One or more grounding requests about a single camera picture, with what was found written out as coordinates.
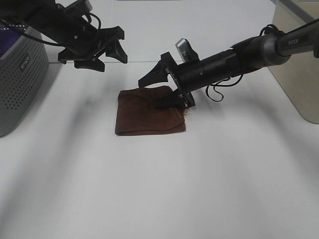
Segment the folded cloth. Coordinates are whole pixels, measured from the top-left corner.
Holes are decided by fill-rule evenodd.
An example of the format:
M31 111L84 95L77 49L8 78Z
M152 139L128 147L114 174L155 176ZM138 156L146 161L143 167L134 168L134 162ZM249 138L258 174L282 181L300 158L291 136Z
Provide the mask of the folded cloth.
M121 91L115 133L133 136L185 131L183 111L155 108L155 101L171 92L168 86Z

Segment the white table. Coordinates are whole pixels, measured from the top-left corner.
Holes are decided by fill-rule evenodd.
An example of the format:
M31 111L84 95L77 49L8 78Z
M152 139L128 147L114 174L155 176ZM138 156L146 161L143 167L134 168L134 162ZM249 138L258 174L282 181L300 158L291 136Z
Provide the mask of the white table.
M133 34L129 26L138 20L124 24L124 16L116 17L124 4L114 2L112 19ZM213 23L220 35L205 33L208 23L201 28L205 38L189 30L201 58L271 22L270 1L242 4L242 18L229 14ZM217 8L244 9L230 0ZM233 31L226 27L231 23ZM140 55L143 47L128 37L123 45L131 61L144 62L109 63L106 74L50 65L21 124L0 138L1 239L318 238L319 127L300 117L268 69L222 90L221 103L211 102L204 89L195 91L186 132L114 134L119 91L137 87L154 66L148 61L173 53L186 27L180 33L158 38L158 47L149 44ZM145 44L148 37L160 33L144 35Z

